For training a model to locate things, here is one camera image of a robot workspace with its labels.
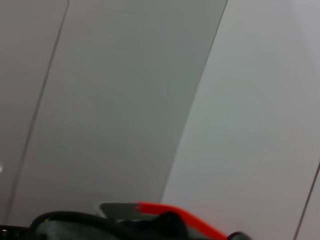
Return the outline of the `orange plastic bar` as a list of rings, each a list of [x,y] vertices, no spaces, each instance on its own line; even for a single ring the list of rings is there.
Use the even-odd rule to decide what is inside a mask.
[[[212,240],[227,240],[228,238],[224,233],[207,224],[192,213],[176,206],[161,203],[138,202],[134,209],[140,214],[152,216],[159,216],[167,212],[173,212],[182,218],[184,223],[195,235]]]

